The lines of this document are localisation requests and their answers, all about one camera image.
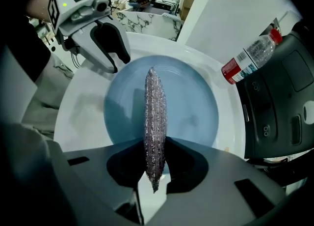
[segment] red bottle cap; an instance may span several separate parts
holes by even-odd
[[[270,37],[271,39],[274,40],[274,42],[276,43],[276,45],[278,45],[279,43],[282,42],[283,40],[283,37],[280,35],[279,31],[276,30],[275,28],[273,28],[271,31],[270,31]]]

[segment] plastic bottle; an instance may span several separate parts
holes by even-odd
[[[221,68],[223,76],[232,85],[244,79],[267,63],[274,53],[275,46],[282,40],[275,28],[268,35],[259,36],[253,44]]]

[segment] bottle label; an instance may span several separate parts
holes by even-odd
[[[244,79],[258,68],[252,58],[248,55],[245,49],[232,58],[226,65],[221,68],[222,74],[226,80],[232,85]]]

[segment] barcode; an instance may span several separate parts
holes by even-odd
[[[237,55],[236,58],[239,60],[239,62],[241,62],[241,61],[245,60],[246,57],[247,57],[246,53],[244,51],[242,51],[239,55]]]

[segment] white round table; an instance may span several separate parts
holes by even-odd
[[[138,33],[127,33],[131,60],[164,55],[180,59],[198,71],[211,87],[218,106],[219,124],[213,147],[244,158],[245,125],[235,85],[219,88],[213,77],[222,64],[213,58],[176,42]],[[119,70],[124,64],[115,59]],[[112,145],[104,119],[105,95],[114,78],[85,60],[71,80],[58,113],[54,141],[65,151]]]

